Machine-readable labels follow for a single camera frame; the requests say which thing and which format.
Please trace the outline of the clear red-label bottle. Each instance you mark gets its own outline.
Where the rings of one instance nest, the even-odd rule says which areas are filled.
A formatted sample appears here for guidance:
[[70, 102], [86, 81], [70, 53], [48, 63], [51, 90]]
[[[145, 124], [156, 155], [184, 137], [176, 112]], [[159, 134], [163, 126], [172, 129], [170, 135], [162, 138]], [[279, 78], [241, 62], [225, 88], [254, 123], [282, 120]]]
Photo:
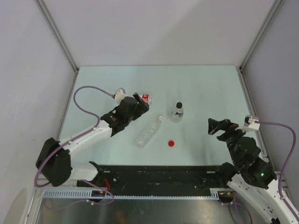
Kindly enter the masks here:
[[153, 100], [153, 97], [152, 95], [150, 94], [142, 94], [141, 95], [141, 99], [147, 103], [148, 105], [151, 105], [152, 104], [152, 100]]

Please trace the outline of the small clear blue-label bottle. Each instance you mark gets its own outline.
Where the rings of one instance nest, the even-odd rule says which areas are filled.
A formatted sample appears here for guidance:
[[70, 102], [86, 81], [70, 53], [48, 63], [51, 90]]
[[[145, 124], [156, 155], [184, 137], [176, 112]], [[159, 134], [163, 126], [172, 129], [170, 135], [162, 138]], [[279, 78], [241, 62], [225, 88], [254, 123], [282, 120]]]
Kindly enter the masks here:
[[182, 119], [183, 119], [184, 108], [183, 107], [181, 109], [176, 108], [176, 103], [174, 103], [171, 106], [170, 120], [172, 122], [176, 122], [177, 123], [177, 122], [182, 121]]

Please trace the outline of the black bottle cap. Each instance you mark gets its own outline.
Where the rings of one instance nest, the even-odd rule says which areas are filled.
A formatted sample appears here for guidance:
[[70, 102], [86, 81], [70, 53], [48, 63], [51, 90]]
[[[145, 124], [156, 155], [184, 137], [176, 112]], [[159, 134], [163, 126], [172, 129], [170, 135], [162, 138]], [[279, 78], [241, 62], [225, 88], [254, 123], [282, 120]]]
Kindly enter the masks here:
[[181, 102], [177, 102], [176, 103], [176, 108], [178, 109], [181, 109], [183, 106], [182, 106], [182, 103]]

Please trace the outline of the large clear unlabeled bottle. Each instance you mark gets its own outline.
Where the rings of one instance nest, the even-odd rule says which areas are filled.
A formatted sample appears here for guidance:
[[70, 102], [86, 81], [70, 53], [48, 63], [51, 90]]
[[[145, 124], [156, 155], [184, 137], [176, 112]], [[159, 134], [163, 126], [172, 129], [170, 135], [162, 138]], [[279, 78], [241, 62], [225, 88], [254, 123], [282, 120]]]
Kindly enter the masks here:
[[154, 120], [152, 120], [150, 123], [148, 123], [137, 135], [137, 137], [134, 140], [134, 145], [136, 145], [139, 148], [145, 147], [157, 134], [159, 131], [162, 122], [158, 119], [159, 116], [157, 116]]

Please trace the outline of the red bottle cap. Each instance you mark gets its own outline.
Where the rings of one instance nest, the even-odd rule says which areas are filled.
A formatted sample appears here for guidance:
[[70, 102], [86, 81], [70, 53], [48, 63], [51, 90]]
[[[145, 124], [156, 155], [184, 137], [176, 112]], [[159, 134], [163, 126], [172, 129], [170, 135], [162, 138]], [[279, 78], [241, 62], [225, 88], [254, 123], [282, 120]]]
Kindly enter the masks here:
[[174, 146], [175, 146], [175, 142], [172, 141], [172, 140], [170, 140], [170, 141], [168, 142], [168, 146], [169, 146], [169, 147], [174, 147]]

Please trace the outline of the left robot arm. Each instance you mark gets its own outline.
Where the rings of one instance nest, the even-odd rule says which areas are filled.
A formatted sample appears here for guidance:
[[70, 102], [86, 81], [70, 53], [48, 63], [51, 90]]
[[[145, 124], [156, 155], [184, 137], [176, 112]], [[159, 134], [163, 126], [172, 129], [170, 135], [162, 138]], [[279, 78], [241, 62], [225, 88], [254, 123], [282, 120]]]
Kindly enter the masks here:
[[148, 100], [137, 93], [131, 97], [123, 93], [115, 94], [114, 99], [118, 105], [77, 136], [64, 140], [49, 138], [45, 141], [36, 167], [50, 185], [58, 187], [68, 180], [86, 180], [95, 187], [102, 184], [103, 174], [94, 162], [78, 163], [73, 157], [95, 143], [123, 131], [130, 122], [141, 117], [150, 108]]

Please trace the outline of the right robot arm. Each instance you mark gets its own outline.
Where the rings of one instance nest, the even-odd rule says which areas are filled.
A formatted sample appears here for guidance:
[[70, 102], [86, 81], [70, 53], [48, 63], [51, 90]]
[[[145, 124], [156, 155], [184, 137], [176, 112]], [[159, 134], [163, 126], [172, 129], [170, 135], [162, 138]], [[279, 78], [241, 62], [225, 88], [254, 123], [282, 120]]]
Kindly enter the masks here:
[[282, 175], [277, 175], [269, 162], [260, 157], [261, 149], [246, 133], [258, 131], [261, 121], [247, 115], [244, 125], [229, 119], [208, 119], [208, 134], [223, 134], [217, 140], [226, 143], [232, 163], [223, 163], [216, 171], [220, 187], [230, 187], [249, 203], [268, 224], [297, 224], [299, 212], [282, 188]]

